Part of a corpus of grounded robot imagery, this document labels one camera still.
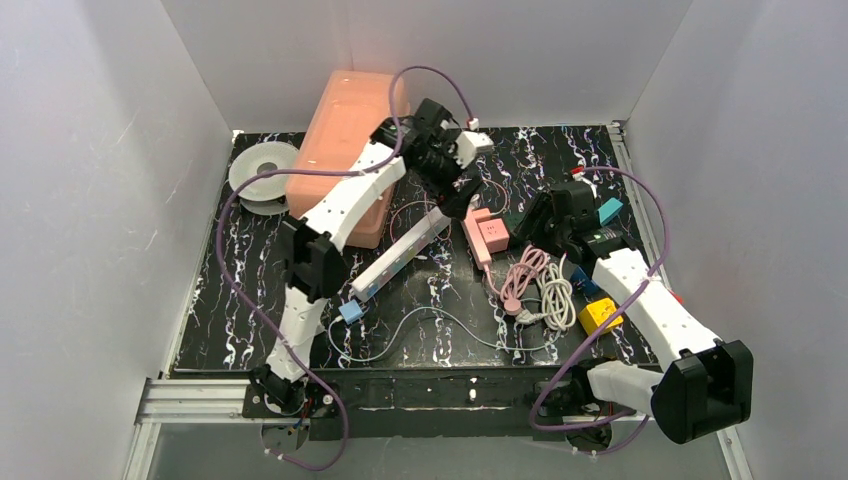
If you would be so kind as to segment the pink cube socket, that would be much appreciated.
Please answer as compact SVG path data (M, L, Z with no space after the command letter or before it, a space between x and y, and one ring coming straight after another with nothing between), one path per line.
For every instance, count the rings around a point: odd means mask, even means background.
M502 218L492 218L479 223L479 229L490 254L509 248L510 234Z

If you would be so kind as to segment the teal power strip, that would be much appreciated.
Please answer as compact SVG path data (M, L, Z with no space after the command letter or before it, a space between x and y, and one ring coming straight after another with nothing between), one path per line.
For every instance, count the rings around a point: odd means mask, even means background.
M608 225L618 216L623 207L623 202L617 198L610 198L604 201L598 209L598 218L600 225Z

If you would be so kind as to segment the blue cube socket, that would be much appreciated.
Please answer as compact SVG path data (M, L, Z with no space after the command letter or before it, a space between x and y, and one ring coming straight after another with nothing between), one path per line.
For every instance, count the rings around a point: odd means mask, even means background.
M583 295L592 296L600 291L600 287L581 268L576 267L569 278L573 288Z

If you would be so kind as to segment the pink plastic storage box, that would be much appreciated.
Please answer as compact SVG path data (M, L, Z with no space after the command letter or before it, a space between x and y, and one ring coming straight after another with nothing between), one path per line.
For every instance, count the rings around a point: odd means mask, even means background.
M295 169L349 170L375 129L390 116L389 87L393 75L358 71L334 71L299 147ZM410 114L404 81L395 87L396 111ZM286 200L289 213L302 217L322 200L340 177L294 175L288 177ZM392 201L394 186L386 189L353 229L346 245L375 249L380 244Z

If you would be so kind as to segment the yellow cube socket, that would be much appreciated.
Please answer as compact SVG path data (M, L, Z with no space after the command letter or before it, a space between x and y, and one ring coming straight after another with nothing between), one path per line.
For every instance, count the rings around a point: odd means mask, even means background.
M610 298L603 298L587 304L577 315L577 319L587 335L600 331L601 335L610 333L623 324L621 317L616 318L605 329L600 327L617 310L617 305Z

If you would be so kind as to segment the white power strip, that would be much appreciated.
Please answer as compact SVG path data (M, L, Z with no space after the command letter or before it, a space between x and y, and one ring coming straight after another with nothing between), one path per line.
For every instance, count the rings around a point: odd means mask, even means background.
M430 210L351 282L353 295L367 302L451 224L438 207Z

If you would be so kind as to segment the light blue plug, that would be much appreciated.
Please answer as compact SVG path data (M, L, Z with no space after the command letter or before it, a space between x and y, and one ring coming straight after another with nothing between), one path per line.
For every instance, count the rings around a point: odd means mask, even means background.
M340 318L346 325L352 325L358 322L365 314L364 307L356 300L351 300L340 305L338 311Z

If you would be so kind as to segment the red cube socket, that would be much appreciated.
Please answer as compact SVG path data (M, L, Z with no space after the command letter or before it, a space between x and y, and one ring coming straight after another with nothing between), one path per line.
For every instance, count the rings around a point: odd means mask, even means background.
M674 297L678 301L679 304L684 305L684 300L680 295L678 295L677 293L675 293L672 290L669 290L669 293L672 295L672 297Z

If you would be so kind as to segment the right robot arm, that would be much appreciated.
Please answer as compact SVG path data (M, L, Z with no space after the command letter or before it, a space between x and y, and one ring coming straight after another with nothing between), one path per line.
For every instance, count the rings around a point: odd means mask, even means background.
M608 358L576 358L543 387L536 409L613 403L655 419L684 444L751 416L754 359L740 340L726 342L698 322L653 279L639 245L602 225L600 201L586 183L550 187L530 204L516 235L591 276L648 341L656 371Z

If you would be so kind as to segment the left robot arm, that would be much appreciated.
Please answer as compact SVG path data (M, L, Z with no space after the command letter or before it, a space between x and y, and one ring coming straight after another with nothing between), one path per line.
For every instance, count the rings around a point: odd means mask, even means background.
M395 182L412 172L444 218L462 220L482 184L458 180L492 150L491 138L473 127L451 127L452 114L426 98L416 112L387 117L363 143L357 160L339 172L340 182L300 217L282 221L284 309L278 340L265 365L249 381L285 416L307 403L304 380L321 317L347 279L342 252L355 225Z

